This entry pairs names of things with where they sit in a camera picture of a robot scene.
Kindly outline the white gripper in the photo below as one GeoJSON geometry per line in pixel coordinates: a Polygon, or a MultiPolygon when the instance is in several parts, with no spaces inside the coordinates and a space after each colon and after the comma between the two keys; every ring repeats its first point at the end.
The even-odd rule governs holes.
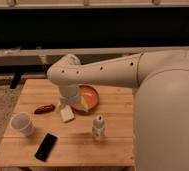
{"type": "Polygon", "coordinates": [[[76,84],[61,85],[59,89],[59,100],[61,105],[74,105],[80,102],[80,88],[76,84]]]}

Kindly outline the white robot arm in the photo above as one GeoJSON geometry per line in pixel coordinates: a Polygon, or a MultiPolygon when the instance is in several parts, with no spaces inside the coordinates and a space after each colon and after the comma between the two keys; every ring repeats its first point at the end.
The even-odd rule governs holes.
{"type": "Polygon", "coordinates": [[[66,55],[47,71],[71,102],[77,84],[134,88],[136,171],[189,171],[189,50],[145,52],[82,65],[66,55]]]}

